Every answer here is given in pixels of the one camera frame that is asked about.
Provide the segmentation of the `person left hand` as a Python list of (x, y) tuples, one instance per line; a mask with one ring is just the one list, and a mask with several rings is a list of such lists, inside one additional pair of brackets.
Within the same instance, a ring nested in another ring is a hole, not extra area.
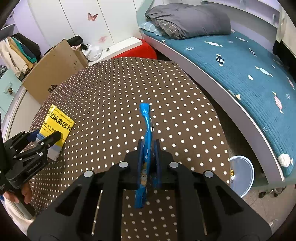
[(16, 193), (13, 193), (11, 191), (6, 191), (3, 194), (4, 198), (9, 200), (10, 202), (15, 202), (15, 203), (19, 203), (20, 199), (19, 197), (22, 197), (25, 204), (29, 204), (32, 200), (32, 190), (31, 190), (31, 186), (30, 184), (27, 182), (25, 184), (22, 185), (21, 188), (21, 194), (18, 195)]

